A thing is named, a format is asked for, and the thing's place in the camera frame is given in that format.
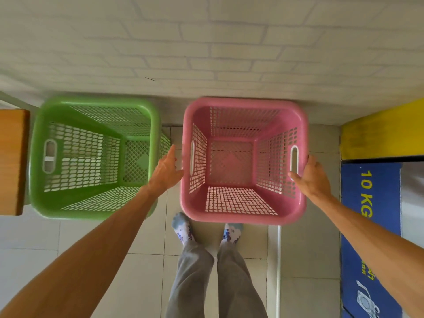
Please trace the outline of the person's left hand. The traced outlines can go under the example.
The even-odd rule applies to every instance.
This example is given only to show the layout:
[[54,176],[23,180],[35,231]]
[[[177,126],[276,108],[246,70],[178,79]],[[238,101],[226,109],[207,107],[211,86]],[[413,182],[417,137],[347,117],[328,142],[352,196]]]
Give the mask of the person's left hand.
[[173,144],[168,153],[159,160],[147,184],[148,191],[152,196],[158,198],[177,184],[171,182],[171,172],[177,170],[176,161],[176,146]]

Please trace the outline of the person's right hand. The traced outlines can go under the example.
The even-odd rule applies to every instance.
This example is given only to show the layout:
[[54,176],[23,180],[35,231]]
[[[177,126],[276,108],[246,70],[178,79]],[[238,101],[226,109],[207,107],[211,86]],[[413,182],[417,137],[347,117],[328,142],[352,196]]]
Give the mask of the person's right hand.
[[315,156],[309,155],[305,165],[303,183],[295,183],[300,191],[313,203],[322,202],[332,197],[331,186],[322,165]]

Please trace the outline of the pink plastic laundry basket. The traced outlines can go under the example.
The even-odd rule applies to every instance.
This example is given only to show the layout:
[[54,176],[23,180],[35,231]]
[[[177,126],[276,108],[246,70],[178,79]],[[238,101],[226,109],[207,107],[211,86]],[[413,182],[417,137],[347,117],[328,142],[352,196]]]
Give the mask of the pink plastic laundry basket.
[[308,160],[309,121],[296,103],[201,97],[184,112],[181,207],[200,222],[285,225],[307,198],[288,176]]

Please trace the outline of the person's left forearm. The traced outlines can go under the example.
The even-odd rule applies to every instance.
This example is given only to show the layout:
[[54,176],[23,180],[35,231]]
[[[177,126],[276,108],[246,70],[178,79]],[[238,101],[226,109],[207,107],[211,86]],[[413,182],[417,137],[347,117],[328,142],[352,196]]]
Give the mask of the person's left forearm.
[[116,276],[155,200],[150,184],[33,278],[0,318],[90,318]]

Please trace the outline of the person's right forearm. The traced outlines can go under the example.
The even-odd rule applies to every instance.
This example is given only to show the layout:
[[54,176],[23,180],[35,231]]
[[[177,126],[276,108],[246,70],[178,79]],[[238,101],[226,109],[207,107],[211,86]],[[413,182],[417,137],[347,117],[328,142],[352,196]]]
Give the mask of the person's right forearm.
[[314,204],[410,318],[424,318],[424,249],[343,206],[334,196]]

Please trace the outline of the white patterned sock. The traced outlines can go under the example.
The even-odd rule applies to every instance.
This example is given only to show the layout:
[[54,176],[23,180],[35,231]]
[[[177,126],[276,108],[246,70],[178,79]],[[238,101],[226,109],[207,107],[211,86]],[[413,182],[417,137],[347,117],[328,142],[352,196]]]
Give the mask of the white patterned sock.
[[183,245],[189,241],[195,241],[190,220],[183,212],[175,214],[172,219],[172,228]]
[[241,223],[226,223],[224,226],[221,242],[229,242],[233,245],[239,241],[244,225]]

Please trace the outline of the yellow panel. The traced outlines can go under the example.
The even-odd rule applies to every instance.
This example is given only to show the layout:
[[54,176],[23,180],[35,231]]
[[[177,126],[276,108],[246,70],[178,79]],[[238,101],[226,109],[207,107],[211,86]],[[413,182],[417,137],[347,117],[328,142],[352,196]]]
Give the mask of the yellow panel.
[[424,98],[347,122],[343,161],[424,156]]

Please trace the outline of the white pipe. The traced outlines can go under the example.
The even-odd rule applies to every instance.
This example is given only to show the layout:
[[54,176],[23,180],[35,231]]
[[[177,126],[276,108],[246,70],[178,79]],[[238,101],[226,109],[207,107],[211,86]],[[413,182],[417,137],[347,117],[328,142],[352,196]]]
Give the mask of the white pipe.
[[281,318],[281,283],[282,283],[282,226],[277,228],[277,267],[276,267],[276,311],[275,317]]

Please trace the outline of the green plastic laundry basket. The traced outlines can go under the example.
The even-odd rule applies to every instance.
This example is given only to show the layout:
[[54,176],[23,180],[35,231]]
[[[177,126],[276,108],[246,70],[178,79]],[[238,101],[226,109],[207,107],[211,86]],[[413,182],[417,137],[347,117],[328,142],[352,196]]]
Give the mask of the green plastic laundry basket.
[[104,220],[147,184],[170,146],[150,101],[52,97],[39,108],[32,133],[31,205],[50,219]]

